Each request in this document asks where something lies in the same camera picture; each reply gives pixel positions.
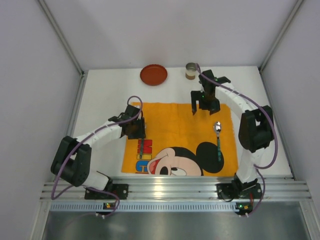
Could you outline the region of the fork with green handle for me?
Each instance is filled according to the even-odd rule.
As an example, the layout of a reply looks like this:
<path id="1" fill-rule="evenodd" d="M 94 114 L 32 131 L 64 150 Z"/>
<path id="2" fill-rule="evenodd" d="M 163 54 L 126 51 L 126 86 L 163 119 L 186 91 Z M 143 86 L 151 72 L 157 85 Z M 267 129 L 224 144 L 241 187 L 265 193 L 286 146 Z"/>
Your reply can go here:
<path id="1" fill-rule="evenodd" d="M 144 126 L 142 128 L 142 135 L 141 135 L 141 139 L 139 140 L 139 151 L 138 151 L 138 159 L 141 160 L 143 157 L 143 151 L 144 151 L 144 143 L 145 143 L 145 139 L 146 139 L 146 127 Z"/>

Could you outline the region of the spoon with teal handle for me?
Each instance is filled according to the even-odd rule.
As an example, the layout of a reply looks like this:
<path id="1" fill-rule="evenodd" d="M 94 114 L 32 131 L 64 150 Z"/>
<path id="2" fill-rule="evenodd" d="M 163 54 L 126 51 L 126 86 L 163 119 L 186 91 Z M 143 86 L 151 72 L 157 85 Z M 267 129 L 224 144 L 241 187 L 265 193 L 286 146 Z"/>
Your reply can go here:
<path id="1" fill-rule="evenodd" d="M 216 140 L 217 140 L 217 158 L 218 158 L 218 161 L 221 162 L 222 161 L 221 141 L 220 141 L 220 134 L 222 131 L 221 123 L 219 121 L 215 122 L 213 129 L 216 134 Z"/>

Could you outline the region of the metal cup with brown band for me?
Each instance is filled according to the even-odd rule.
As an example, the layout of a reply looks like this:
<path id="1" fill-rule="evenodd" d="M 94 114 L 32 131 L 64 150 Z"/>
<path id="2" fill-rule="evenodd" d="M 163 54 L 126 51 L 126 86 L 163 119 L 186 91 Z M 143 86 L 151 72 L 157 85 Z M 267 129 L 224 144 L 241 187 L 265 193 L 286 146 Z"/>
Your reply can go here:
<path id="1" fill-rule="evenodd" d="M 194 80 L 197 75 L 197 66 L 194 62 L 189 62 L 185 65 L 185 77 L 188 80 Z"/>

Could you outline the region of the orange Mickey Mouse placemat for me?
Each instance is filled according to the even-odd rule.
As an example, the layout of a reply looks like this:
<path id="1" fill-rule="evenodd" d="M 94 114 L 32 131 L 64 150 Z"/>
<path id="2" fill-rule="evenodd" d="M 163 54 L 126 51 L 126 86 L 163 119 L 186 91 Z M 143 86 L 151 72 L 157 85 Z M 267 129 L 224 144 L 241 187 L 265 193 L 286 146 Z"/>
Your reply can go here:
<path id="1" fill-rule="evenodd" d="M 210 115 L 188 103 L 150 103 L 142 107 L 146 125 L 142 159 L 139 140 L 127 139 L 121 171 L 126 174 L 232 177 L 238 156 L 231 109 L 222 104 Z M 218 161 L 215 122 L 221 123 Z"/>

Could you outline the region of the red round plate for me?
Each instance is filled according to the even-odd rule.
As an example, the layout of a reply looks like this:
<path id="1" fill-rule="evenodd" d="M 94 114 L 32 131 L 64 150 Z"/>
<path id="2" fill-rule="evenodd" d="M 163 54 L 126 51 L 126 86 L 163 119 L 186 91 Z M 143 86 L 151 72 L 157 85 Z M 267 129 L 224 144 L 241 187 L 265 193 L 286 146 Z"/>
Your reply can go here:
<path id="1" fill-rule="evenodd" d="M 140 79 L 148 86 L 159 86 L 164 83 L 168 77 L 165 67 L 159 64 L 150 64 L 140 71 Z"/>

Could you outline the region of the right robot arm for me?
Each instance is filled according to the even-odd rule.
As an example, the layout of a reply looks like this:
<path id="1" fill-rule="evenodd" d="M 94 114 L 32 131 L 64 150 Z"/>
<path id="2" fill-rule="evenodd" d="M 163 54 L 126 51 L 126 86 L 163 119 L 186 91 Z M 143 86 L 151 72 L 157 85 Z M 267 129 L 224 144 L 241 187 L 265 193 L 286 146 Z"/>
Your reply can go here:
<path id="1" fill-rule="evenodd" d="M 226 202 L 234 199 L 262 199 L 264 188 L 258 183 L 262 156 L 274 142 L 272 161 L 265 166 L 270 168 L 278 155 L 278 139 L 274 127 L 273 110 L 270 106 L 260 106 L 254 100 L 235 90 L 231 81 L 225 77 L 215 77 L 211 70 L 199 74 L 201 90 L 191 91 L 191 109 L 216 114 L 221 105 L 227 105 L 240 120 L 238 139 L 243 148 L 240 164 L 231 183 L 217 185 L 218 198 Z"/>

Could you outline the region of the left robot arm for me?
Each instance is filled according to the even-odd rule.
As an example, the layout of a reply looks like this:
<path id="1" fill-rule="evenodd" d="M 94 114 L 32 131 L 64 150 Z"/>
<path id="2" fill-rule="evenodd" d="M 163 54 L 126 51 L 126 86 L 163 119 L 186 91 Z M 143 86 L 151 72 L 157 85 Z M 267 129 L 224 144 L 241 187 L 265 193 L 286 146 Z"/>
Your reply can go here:
<path id="1" fill-rule="evenodd" d="M 51 173 L 56 176 L 54 187 L 62 179 L 72 187 L 105 191 L 112 180 L 106 174 L 92 169 L 92 152 L 124 136 L 133 140 L 146 137 L 141 107 L 128 104 L 124 112 L 112 116 L 97 129 L 77 137 L 65 136 L 50 167 Z"/>

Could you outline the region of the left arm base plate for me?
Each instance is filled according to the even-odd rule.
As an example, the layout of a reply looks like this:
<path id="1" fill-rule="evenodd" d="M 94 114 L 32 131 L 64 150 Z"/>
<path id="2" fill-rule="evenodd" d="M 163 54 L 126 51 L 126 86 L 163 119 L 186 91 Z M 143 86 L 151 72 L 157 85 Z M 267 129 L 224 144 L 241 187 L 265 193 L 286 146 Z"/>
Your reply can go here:
<path id="1" fill-rule="evenodd" d="M 129 193 L 129 185 L 122 183 L 111 183 L 103 191 L 117 195 L 120 200 L 126 200 Z M 84 198 L 86 200 L 114 200 L 115 197 L 109 194 L 86 189 Z"/>

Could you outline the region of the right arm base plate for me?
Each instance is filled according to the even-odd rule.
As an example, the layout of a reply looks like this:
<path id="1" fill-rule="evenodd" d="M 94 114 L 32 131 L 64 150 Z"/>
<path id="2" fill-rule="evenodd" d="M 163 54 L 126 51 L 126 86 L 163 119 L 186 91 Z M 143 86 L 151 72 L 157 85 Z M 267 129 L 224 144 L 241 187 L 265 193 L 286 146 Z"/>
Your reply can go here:
<path id="1" fill-rule="evenodd" d="M 226 202 L 232 200 L 249 200 L 260 199 L 263 193 L 259 183 L 253 184 L 236 184 L 232 183 L 219 183 L 216 185 L 218 199 Z"/>

